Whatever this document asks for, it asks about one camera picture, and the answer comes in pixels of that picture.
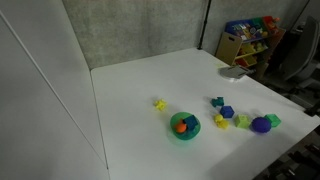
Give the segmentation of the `teal cross-shaped block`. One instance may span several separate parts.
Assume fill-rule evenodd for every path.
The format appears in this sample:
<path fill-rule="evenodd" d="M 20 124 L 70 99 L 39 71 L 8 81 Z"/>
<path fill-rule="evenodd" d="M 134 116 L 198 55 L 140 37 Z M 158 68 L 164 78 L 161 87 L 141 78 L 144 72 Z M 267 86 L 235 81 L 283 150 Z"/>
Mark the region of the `teal cross-shaped block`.
<path fill-rule="evenodd" d="M 213 99 L 211 100 L 211 105 L 212 105 L 213 107 L 223 106 L 223 105 L 224 105 L 224 98 L 223 98 L 223 97 L 213 98 Z"/>

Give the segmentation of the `yellow spiky jack toy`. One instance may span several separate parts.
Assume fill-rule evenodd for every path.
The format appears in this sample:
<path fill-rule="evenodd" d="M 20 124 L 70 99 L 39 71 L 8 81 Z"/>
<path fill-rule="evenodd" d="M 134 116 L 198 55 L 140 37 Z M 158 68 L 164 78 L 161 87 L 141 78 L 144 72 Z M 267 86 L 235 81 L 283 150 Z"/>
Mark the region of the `yellow spiky jack toy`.
<path fill-rule="evenodd" d="M 157 110 L 163 111 L 167 107 L 167 102 L 164 99 L 158 99 L 154 102 L 154 106 Z"/>

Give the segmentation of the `dark blue block in bowl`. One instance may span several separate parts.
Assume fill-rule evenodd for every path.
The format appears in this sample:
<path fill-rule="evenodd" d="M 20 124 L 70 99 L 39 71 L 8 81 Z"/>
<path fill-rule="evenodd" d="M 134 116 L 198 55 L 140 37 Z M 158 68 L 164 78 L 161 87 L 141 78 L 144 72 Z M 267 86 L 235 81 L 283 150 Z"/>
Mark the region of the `dark blue block in bowl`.
<path fill-rule="evenodd" d="M 198 125 L 198 121 L 194 115 L 185 118 L 183 122 L 186 124 L 187 129 L 190 131 L 194 130 L 195 127 Z"/>

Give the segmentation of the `grey office chair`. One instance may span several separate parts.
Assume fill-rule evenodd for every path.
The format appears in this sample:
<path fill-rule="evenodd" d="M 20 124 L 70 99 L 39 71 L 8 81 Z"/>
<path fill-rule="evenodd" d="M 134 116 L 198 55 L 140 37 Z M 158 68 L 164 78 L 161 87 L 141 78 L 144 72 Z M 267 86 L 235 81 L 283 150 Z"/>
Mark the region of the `grey office chair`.
<path fill-rule="evenodd" d="M 298 94 L 306 89 L 318 90 L 320 85 L 319 61 L 315 59 L 319 43 L 319 21 L 308 16 L 296 46 L 280 65 L 281 78 L 290 87 L 284 94 Z"/>

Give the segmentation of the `lime green cube block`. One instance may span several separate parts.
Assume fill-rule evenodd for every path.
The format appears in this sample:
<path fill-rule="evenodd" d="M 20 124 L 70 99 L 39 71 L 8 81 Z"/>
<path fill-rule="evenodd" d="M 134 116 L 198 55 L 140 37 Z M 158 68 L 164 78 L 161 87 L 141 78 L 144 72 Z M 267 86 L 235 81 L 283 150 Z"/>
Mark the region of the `lime green cube block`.
<path fill-rule="evenodd" d="M 235 118 L 235 125 L 237 128 L 247 129 L 251 124 L 251 121 L 247 115 L 239 114 Z"/>

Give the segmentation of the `purple textured ball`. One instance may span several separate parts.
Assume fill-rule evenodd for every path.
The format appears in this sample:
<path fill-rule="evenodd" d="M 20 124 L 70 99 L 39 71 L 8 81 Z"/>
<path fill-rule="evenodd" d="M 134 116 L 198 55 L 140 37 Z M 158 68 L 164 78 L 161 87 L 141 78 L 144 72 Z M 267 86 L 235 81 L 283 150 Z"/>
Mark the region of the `purple textured ball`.
<path fill-rule="evenodd" d="M 257 133 L 267 133 L 271 130 L 271 123 L 266 118 L 257 117 L 252 121 L 251 127 Z"/>

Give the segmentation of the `green plastic bowl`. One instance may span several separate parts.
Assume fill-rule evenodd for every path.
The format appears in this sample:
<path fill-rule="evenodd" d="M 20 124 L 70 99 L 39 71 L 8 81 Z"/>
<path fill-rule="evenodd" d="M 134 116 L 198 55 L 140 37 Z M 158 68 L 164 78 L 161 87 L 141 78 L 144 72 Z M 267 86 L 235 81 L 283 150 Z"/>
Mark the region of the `green plastic bowl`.
<path fill-rule="evenodd" d="M 178 112 L 171 117 L 170 127 L 178 139 L 191 140 L 200 132 L 201 123 L 194 114 Z"/>

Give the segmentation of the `grey metal mounting plate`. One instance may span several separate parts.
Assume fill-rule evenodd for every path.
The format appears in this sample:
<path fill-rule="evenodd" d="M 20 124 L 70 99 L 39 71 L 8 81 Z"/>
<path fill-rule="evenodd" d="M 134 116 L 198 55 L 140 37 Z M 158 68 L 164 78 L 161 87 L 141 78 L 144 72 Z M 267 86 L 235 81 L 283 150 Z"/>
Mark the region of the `grey metal mounting plate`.
<path fill-rule="evenodd" d="M 241 65 L 223 67 L 218 70 L 219 75 L 230 81 L 238 81 L 246 75 L 255 73 L 255 70 L 250 70 Z"/>

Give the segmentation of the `yellow duck-shaped toy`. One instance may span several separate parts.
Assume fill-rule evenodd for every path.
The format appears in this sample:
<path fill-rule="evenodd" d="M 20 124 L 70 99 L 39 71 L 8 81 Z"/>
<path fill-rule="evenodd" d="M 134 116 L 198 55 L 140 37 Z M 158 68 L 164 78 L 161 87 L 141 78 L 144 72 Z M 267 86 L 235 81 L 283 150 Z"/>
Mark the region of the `yellow duck-shaped toy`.
<path fill-rule="evenodd" d="M 225 120 L 221 114 L 217 114 L 214 116 L 214 122 L 216 123 L 218 128 L 227 129 L 229 126 L 229 122 Z"/>

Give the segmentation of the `wooden toy storage shelf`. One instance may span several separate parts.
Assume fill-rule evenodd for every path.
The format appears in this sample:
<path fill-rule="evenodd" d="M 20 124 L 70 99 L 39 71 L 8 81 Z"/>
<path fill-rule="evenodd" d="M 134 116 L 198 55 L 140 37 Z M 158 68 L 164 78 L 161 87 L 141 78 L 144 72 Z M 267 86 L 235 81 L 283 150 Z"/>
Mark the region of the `wooden toy storage shelf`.
<path fill-rule="evenodd" d="M 286 32 L 278 21 L 263 16 L 227 22 L 215 56 L 230 66 L 264 71 Z"/>

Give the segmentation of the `orange ball in bowl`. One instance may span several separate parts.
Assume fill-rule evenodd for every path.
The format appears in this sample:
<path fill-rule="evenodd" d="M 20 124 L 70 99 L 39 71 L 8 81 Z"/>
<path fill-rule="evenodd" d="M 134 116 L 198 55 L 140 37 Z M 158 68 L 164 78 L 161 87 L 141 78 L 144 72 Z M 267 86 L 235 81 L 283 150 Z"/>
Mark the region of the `orange ball in bowl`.
<path fill-rule="evenodd" d="M 180 120 L 179 123 L 175 126 L 175 130 L 177 133 L 184 133 L 187 129 L 187 125 L 183 120 Z"/>

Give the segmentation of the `blue cube block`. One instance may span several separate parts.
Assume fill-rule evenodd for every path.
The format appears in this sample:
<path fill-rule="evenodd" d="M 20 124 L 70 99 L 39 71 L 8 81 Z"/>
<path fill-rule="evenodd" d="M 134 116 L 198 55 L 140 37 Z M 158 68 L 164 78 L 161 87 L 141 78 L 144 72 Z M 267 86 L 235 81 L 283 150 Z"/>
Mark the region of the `blue cube block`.
<path fill-rule="evenodd" d="M 234 115 L 234 110 L 231 106 L 223 106 L 220 109 L 220 114 L 224 117 L 224 118 L 232 118 Z"/>

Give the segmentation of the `black vertical pole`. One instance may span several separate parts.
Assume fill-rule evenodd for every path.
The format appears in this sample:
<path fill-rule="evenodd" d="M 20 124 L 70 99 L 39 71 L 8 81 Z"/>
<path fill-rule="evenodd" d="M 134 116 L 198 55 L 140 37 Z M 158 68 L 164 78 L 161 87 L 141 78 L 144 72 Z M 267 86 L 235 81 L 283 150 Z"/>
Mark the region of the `black vertical pole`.
<path fill-rule="evenodd" d="M 210 9 L 211 9 L 211 4 L 212 4 L 212 0 L 208 0 L 206 11 L 205 11 L 205 16 L 204 16 L 203 24 L 202 24 L 202 28 L 201 28 L 199 43 L 197 45 L 198 50 L 203 49 L 203 39 L 204 39 L 205 31 L 206 31 L 206 26 L 207 26 L 208 16 L 209 16 Z"/>

